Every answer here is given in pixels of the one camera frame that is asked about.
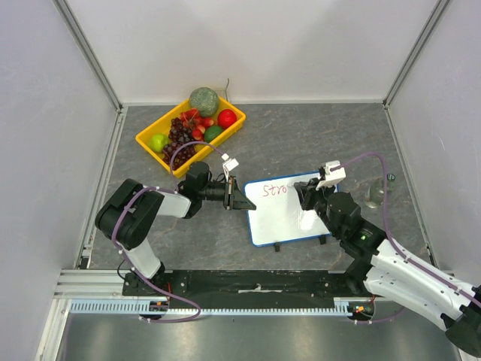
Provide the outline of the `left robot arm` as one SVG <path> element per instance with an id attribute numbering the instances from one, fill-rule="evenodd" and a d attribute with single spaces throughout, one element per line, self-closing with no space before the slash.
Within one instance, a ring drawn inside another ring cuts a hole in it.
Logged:
<path id="1" fill-rule="evenodd" d="M 165 267 L 147 240 L 154 220 L 158 216 L 190 219 L 204 201 L 221 202 L 226 210 L 256 209 L 233 176 L 224 174 L 213 180 L 207 163 L 194 162 L 176 192 L 125 180 L 97 213 L 95 227 L 140 274 L 139 287 L 156 296 L 165 287 Z"/>

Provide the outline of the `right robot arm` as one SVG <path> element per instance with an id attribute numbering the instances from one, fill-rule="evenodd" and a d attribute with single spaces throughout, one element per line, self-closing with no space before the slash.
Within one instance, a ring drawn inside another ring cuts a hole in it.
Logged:
<path id="1" fill-rule="evenodd" d="M 390 299 L 444 331 L 463 352 L 480 356 L 480 288 L 441 271 L 411 253 L 362 217 L 349 193 L 318 187 L 318 180 L 296 182 L 302 210 L 315 211 L 353 263 L 344 277 L 346 291 L 366 291 Z"/>

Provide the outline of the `blue framed whiteboard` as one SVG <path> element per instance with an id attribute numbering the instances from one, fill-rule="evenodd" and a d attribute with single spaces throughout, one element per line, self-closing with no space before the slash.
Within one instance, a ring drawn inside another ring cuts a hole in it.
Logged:
<path id="1" fill-rule="evenodd" d="M 328 235 L 315 211 L 304 211 L 294 188 L 296 182 L 318 177 L 317 171 L 256 180 L 244 185 L 245 196 L 256 206 L 247 212 L 253 245 L 300 241 Z"/>

